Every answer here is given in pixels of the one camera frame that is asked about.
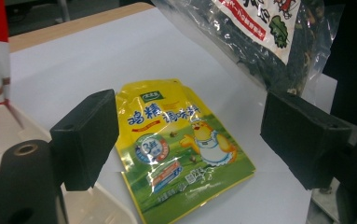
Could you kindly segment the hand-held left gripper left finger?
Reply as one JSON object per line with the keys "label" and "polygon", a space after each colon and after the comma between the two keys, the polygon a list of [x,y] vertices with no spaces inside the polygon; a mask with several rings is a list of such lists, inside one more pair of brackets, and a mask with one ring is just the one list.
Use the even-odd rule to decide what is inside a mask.
{"label": "hand-held left gripper left finger", "polygon": [[93,188],[119,136],[114,90],[88,96],[49,132],[65,188]]}

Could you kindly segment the yellow green seasoning pouch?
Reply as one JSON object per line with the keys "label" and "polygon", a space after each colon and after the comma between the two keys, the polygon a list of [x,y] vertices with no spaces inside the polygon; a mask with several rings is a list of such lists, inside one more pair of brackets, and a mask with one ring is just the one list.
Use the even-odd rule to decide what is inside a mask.
{"label": "yellow green seasoning pouch", "polygon": [[208,106],[178,79],[124,85],[117,115],[122,175],[144,224],[172,224],[256,171]]}

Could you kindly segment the clear bag of dried seaweed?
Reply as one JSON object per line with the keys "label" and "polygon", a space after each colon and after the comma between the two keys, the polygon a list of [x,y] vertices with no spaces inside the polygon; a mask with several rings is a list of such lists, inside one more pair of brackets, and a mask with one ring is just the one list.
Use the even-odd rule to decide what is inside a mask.
{"label": "clear bag of dried seaweed", "polygon": [[326,0],[151,0],[265,89],[301,94],[331,54],[344,7]]}

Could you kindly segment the metal stand leg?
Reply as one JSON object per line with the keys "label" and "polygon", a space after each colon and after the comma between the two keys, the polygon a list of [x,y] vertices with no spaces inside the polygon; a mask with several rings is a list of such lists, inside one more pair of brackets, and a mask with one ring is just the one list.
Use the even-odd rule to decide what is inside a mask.
{"label": "metal stand leg", "polygon": [[62,14],[62,21],[67,22],[70,20],[70,14],[68,10],[67,0],[57,0],[61,14]]}

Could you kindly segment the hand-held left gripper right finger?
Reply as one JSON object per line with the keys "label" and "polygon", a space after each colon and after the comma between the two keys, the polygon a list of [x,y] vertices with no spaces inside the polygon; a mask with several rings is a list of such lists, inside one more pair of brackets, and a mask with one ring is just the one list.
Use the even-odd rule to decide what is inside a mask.
{"label": "hand-held left gripper right finger", "polygon": [[333,158],[350,134],[347,124],[301,97],[268,92],[260,135],[305,189],[330,185]]}

